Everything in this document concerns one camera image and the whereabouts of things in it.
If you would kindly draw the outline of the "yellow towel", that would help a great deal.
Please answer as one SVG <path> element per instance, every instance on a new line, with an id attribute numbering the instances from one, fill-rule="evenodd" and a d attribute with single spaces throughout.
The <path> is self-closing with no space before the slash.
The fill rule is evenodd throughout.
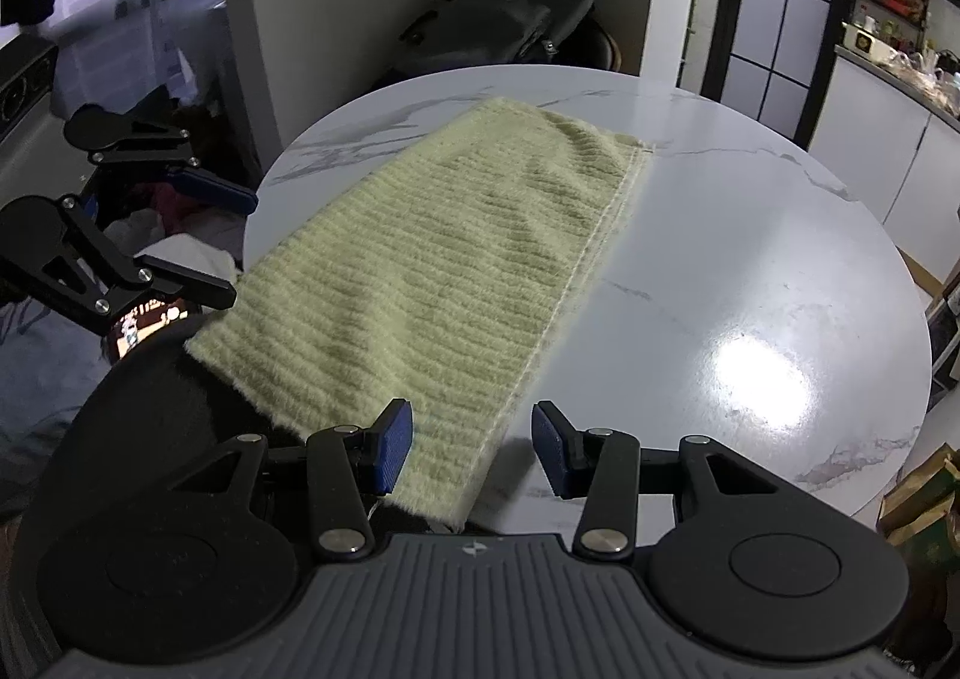
<path id="1" fill-rule="evenodd" d="M 628 134 L 483 100 L 283 238 L 189 354 L 296 435 L 363 427 L 407 399 L 392 502 L 464 525 L 650 155 Z"/>

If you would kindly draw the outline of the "black backpack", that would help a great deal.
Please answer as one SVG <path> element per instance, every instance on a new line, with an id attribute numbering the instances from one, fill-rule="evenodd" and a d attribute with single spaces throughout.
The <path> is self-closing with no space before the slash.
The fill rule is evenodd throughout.
<path id="1" fill-rule="evenodd" d="M 571 63 L 599 30 L 596 0 L 431 0 L 398 35 L 381 80 L 492 64 Z"/>

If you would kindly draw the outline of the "dark wooden chair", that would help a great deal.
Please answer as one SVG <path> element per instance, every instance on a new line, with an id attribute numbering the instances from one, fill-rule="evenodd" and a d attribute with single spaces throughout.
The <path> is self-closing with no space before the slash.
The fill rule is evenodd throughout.
<path id="1" fill-rule="evenodd" d="M 596 16 L 583 22 L 578 48 L 579 61 L 584 68 L 612 71 L 612 73 L 622 71 L 623 59 L 620 46 Z"/>

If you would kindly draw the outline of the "white base cabinet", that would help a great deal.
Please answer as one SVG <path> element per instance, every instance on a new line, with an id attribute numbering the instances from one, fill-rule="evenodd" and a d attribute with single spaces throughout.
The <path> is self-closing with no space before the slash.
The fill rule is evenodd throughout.
<path id="1" fill-rule="evenodd" d="M 958 263 L 958 121 L 846 48 L 836 48 L 809 154 L 937 282 Z"/>

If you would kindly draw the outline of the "white small appliance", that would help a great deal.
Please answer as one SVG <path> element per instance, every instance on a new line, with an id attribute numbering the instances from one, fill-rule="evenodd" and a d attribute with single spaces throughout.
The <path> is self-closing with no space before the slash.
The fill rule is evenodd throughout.
<path id="1" fill-rule="evenodd" d="M 843 46 L 850 52 L 869 58 L 872 63 L 887 63 L 896 55 L 895 48 L 856 24 L 844 25 Z"/>

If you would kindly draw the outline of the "black spice rack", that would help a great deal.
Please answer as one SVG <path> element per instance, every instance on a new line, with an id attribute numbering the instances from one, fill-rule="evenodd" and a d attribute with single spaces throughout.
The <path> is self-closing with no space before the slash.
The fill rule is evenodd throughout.
<path id="1" fill-rule="evenodd" d="M 851 24 L 900 52 L 921 52 L 929 0 L 853 0 Z"/>

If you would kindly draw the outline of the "black framed glass door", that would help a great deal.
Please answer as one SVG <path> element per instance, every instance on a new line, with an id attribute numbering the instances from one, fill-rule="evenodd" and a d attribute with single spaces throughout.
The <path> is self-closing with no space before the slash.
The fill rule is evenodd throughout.
<path id="1" fill-rule="evenodd" d="M 850 7 L 851 0 L 718 0 L 700 94 L 809 146 Z"/>

